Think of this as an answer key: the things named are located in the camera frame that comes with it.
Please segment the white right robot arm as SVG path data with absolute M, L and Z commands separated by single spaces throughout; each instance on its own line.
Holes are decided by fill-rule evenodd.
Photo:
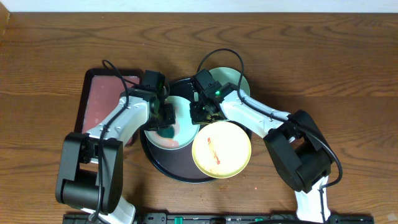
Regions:
M 336 161 L 312 117 L 298 110 L 290 114 L 251 98 L 240 84 L 222 85 L 208 70 L 200 70 L 190 82 L 198 98 L 190 105 L 194 124 L 233 121 L 260 136 L 281 179 L 295 192 L 297 218 L 326 223 L 326 188 Z

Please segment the green scrubbing sponge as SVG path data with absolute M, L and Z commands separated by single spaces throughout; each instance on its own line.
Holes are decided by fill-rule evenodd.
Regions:
M 160 129 L 157 131 L 157 134 L 162 138 L 173 139 L 175 136 L 175 129 L 173 126 L 169 126 L 168 128 Z

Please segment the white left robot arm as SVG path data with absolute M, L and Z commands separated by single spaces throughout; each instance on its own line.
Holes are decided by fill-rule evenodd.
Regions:
M 88 222 L 133 223 L 135 207 L 122 196 L 123 149 L 139 129 L 159 131 L 175 124 L 165 103 L 166 78 L 147 70 L 139 84 L 125 87 L 110 114 L 87 133 L 69 133 L 55 189 L 58 203 L 89 214 Z

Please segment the light blue plate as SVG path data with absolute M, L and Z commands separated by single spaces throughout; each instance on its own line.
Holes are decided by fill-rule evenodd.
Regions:
M 166 149 L 175 150 L 190 144 L 200 126 L 192 124 L 190 117 L 190 102 L 181 96 L 169 96 L 166 103 L 171 103 L 175 111 L 175 124 L 171 125 L 175 129 L 175 136 L 173 139 L 162 138 L 157 134 L 157 131 L 144 131 L 147 139 L 155 146 Z

